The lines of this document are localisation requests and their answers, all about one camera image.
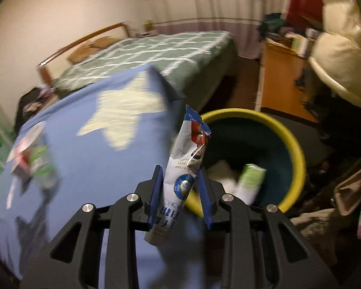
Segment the white green lotion bottle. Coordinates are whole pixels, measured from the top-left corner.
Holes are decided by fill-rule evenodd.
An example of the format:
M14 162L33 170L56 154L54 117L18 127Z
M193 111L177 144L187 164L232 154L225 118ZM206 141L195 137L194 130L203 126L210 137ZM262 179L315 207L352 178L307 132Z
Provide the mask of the white green lotion bottle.
M239 177L235 196L246 205L252 205L265 179L266 171L255 164L246 164Z

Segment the white blue milk pouch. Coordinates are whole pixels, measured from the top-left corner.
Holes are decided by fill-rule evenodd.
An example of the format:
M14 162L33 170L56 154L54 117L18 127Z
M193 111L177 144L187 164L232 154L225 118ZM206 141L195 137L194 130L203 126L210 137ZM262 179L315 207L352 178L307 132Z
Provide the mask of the white blue milk pouch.
M211 130L201 116L186 106L184 120L169 157L155 223L145 241L161 246L169 237L196 181Z

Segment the yellow-rimmed blue trash bin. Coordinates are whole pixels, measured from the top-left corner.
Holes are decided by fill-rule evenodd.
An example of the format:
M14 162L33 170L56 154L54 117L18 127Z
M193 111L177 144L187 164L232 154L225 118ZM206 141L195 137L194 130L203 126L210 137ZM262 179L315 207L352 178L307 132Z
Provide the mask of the yellow-rimmed blue trash bin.
M265 113L227 108L204 113L202 120L211 129L203 167L220 161L238 176L246 164L266 169L255 206L277 205L287 213L303 191L306 162L292 132Z

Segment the white crumpled paper in bin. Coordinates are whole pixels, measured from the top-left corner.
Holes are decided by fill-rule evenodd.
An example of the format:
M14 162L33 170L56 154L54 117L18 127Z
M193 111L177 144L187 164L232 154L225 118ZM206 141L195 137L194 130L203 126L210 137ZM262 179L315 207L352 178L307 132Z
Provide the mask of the white crumpled paper in bin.
M233 171L224 160L219 160L216 164L206 170L209 179L218 181L224 187L226 193L238 196L238 181L240 173Z

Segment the green label plastic container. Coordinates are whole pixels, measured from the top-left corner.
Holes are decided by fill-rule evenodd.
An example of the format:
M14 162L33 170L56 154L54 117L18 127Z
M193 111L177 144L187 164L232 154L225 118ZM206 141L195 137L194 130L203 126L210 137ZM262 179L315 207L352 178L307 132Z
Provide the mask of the green label plastic container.
M35 147L29 159L31 175L41 189L49 190L58 184L57 169L46 145Z

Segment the pink strawberry milk carton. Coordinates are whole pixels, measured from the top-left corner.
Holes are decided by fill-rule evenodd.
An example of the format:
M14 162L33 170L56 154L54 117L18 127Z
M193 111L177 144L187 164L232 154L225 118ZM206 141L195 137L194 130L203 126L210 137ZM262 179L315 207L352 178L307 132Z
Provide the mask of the pink strawberry milk carton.
M44 128L44 121L35 124L9 154L8 161L13 161L11 173L23 183L30 181L33 162L38 158L39 152L47 147Z

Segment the blue star-print tablecloth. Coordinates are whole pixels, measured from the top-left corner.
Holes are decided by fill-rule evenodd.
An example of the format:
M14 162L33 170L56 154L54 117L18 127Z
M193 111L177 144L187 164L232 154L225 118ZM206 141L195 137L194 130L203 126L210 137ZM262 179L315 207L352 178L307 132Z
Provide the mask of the blue star-print tablecloth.
M166 166L184 116L178 93L151 65L120 72L63 98L23 124L44 122L58 183L2 173L0 260L21 279L40 251L87 202L115 203Z

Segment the bed with green quilt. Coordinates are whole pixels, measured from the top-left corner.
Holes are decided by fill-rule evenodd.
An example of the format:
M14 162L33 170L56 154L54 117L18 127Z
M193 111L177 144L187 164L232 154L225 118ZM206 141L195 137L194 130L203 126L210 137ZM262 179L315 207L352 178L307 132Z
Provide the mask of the bed with green quilt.
M227 31L126 38L68 67L52 83L64 97L116 73L154 65L186 104L200 111L222 79L234 73L236 60Z

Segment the wooden headboard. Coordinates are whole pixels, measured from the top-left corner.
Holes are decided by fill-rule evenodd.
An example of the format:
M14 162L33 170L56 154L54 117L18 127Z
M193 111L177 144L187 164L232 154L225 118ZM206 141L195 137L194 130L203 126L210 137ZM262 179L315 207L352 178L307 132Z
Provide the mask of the wooden headboard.
M39 63L36 67L36 70L44 84L52 85L53 80L59 78L66 69L73 65L68 57L83 44L89 44L90 42L93 42L101 37L125 39L131 36L132 34L130 28L126 23L121 22L118 24L113 24L111 26L92 32L76 41L73 41L69 45L62 47Z

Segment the cream puffer jacket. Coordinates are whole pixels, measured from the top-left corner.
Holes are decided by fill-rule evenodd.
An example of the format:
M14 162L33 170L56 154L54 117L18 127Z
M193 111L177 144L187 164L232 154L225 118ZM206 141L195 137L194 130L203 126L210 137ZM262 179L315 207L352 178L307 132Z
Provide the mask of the cream puffer jacket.
M322 0L323 33L309 63L337 95L361 108L361 9L356 0Z

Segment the brown pillow left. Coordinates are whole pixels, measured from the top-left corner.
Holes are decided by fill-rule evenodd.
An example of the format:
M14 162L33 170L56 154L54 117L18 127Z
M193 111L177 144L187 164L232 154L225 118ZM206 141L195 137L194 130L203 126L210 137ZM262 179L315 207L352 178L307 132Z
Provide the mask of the brown pillow left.
M91 43L83 44L68 56L68 61L73 65L80 63L99 50L99 48L94 47Z

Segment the brown pillow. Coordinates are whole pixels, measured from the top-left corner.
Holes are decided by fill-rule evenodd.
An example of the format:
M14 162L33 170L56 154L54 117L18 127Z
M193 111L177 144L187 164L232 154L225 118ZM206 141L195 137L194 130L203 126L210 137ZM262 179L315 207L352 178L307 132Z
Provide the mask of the brown pillow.
M91 45L94 48L105 49L119 41L121 41L120 38L104 36L92 41Z
M73 65L80 63L99 50L99 48L94 47L91 43L83 44L68 56L68 61Z

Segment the clutter pile on desk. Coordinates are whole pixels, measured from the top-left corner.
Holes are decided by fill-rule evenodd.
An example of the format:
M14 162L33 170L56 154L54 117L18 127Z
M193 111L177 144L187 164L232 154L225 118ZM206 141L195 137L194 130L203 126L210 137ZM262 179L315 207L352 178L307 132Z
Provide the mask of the clutter pile on desk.
M289 49L296 56L306 59L321 31L311 25L303 29L292 26L281 13L270 13L264 15L258 33L260 41L266 40L274 46Z

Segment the red quilted jacket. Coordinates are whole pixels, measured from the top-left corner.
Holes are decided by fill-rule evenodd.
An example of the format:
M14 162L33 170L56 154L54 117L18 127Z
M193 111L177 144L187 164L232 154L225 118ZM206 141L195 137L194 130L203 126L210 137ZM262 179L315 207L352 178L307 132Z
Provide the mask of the red quilted jacket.
M286 22L304 31L323 21L322 0L290 0Z

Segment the white pink curtain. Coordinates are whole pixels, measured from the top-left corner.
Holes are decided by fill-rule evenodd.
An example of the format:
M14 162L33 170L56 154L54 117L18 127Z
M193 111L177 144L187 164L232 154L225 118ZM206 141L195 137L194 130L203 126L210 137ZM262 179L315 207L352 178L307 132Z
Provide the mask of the white pink curtain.
M258 27L271 13L283 13L290 0L139 0L143 22L159 34L228 31L238 55L257 58Z

